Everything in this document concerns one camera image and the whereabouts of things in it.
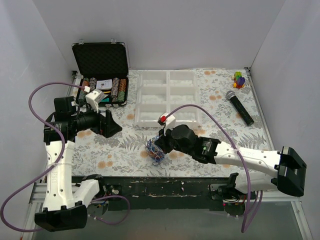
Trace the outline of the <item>white compartment tray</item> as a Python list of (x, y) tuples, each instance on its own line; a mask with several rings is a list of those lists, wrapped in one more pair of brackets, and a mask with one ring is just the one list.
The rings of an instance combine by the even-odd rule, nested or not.
[(137, 82), (134, 124), (158, 127), (158, 119), (182, 105), (200, 105), (198, 80), (193, 70), (143, 70)]

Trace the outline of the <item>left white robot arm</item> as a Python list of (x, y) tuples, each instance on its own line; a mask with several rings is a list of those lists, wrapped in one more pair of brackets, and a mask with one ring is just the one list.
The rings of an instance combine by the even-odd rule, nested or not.
[(34, 215), (34, 221), (49, 232), (84, 228), (90, 202), (103, 199), (107, 193), (99, 174), (85, 176), (77, 190), (72, 190), (72, 159), (78, 132), (90, 129), (110, 138), (122, 131), (111, 111), (105, 115), (99, 111), (100, 97), (86, 97), (85, 112), (77, 109), (73, 101), (73, 97), (55, 98), (55, 111), (46, 119), (53, 127), (43, 129), (50, 171), (42, 211)]

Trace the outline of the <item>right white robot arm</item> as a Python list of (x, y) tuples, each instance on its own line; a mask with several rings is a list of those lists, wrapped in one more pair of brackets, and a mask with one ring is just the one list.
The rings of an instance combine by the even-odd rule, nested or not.
[(249, 191), (279, 190), (293, 197), (302, 197), (305, 193), (307, 164), (288, 146), (281, 151), (235, 149), (218, 139), (197, 136), (184, 124), (161, 129), (155, 145), (165, 154), (175, 150), (202, 164), (233, 165), (252, 170), (250, 174), (230, 175), (226, 192), (232, 199)]

